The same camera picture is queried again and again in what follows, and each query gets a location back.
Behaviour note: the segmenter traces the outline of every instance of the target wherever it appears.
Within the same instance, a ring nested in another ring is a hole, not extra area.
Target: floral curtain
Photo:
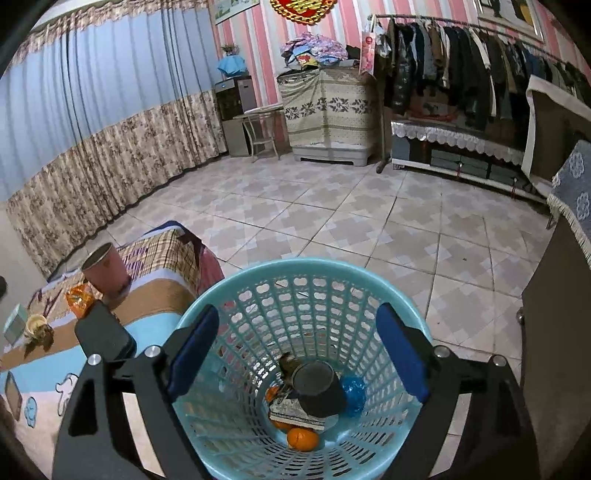
[[[5,143],[17,139],[0,153],[0,170],[20,161],[28,179],[8,185],[7,211],[46,276],[127,206],[226,150],[204,6],[124,0],[74,12],[31,34],[0,79],[13,119]],[[14,77],[26,85],[31,72],[47,71],[51,89],[40,86],[38,101],[34,82],[14,91]]]

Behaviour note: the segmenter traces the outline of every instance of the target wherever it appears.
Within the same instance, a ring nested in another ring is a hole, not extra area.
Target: blue plastic basket
[[[281,260],[220,282],[185,313],[192,324],[217,307],[220,329],[189,393],[174,408],[210,473],[221,480],[376,478],[392,462],[421,408],[402,386],[375,327],[390,302],[404,323],[431,339],[412,302],[385,280],[342,262]],[[354,419],[320,435],[318,448],[288,448],[267,418],[265,392],[280,382],[277,359],[324,359],[365,379]]]

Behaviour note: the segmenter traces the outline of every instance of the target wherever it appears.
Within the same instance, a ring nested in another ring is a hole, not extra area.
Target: fringe
[[[574,233],[574,237],[577,239],[583,254],[585,255],[585,259],[587,260],[587,264],[589,268],[591,268],[591,241],[583,231],[579,220],[577,219],[576,215],[570,209],[566,203],[560,200],[556,195],[550,193],[548,198],[546,199],[548,206],[552,210],[553,215],[556,215],[554,212],[560,212],[566,221],[568,221],[570,225],[570,229]]]

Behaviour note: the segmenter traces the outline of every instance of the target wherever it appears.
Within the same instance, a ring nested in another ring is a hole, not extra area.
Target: plastic bag
[[[66,301],[77,319],[83,319],[96,301],[88,283],[81,283],[66,292]]]
[[[248,73],[246,62],[240,55],[230,55],[217,63],[217,69],[226,77],[238,77]]]

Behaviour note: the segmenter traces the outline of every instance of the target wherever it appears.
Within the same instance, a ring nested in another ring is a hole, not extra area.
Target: tissue box
[[[4,338],[14,345],[14,343],[20,338],[25,325],[27,324],[28,313],[25,307],[17,305],[6,320],[4,325]]]

